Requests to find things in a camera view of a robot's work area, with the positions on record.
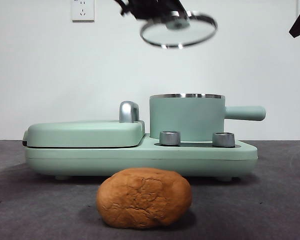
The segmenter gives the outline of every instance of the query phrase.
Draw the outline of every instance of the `saucepan rim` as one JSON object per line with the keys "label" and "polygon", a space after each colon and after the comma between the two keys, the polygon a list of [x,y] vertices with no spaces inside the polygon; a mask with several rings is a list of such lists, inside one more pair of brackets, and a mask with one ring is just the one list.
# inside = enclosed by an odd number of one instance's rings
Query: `saucepan rim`
{"label": "saucepan rim", "polygon": [[225,99],[225,96],[219,94],[204,94],[204,93],[170,93],[152,95],[150,99],[156,98],[204,98],[204,99]]}

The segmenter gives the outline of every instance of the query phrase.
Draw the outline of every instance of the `saucepan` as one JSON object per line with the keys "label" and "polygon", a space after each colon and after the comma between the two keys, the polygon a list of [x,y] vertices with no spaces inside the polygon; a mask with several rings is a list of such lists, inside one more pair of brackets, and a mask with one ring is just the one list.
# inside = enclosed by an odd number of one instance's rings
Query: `saucepan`
{"label": "saucepan", "polygon": [[213,133],[224,132],[225,119],[262,121],[262,106],[225,106],[218,94],[174,93],[150,97],[150,137],[160,132],[180,132],[181,141],[211,141]]}

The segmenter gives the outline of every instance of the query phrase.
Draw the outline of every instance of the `glass lid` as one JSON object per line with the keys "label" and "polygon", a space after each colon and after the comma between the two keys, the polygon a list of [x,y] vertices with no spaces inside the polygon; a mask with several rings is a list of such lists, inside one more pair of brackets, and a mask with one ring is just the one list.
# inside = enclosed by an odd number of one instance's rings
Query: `glass lid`
{"label": "glass lid", "polygon": [[163,49],[179,48],[202,43],[213,37],[218,25],[213,18],[196,11],[150,19],[140,30],[142,39]]}

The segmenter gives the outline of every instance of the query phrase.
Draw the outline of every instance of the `gray carpet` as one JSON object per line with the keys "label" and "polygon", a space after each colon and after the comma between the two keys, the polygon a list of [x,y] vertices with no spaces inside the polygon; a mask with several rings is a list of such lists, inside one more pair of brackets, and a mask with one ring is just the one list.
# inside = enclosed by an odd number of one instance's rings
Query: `gray carpet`
{"label": "gray carpet", "polygon": [[0,240],[300,240],[300,141],[247,141],[253,174],[230,183],[188,177],[193,201],[169,227],[105,225],[95,195],[105,177],[57,181],[33,172],[21,141],[0,141]]}

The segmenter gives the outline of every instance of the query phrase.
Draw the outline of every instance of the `mint green breakfast machine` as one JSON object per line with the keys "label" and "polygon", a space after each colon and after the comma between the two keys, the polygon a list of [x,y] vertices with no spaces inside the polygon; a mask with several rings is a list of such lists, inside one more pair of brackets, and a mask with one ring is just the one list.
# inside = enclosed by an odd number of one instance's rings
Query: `mint green breakfast machine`
{"label": "mint green breakfast machine", "polygon": [[150,133],[139,106],[124,101],[119,120],[34,124],[22,143],[27,164],[57,179],[151,167],[230,181],[253,170],[258,151],[225,132],[224,120],[265,116],[261,106],[225,106],[222,95],[163,94],[150,97]]}

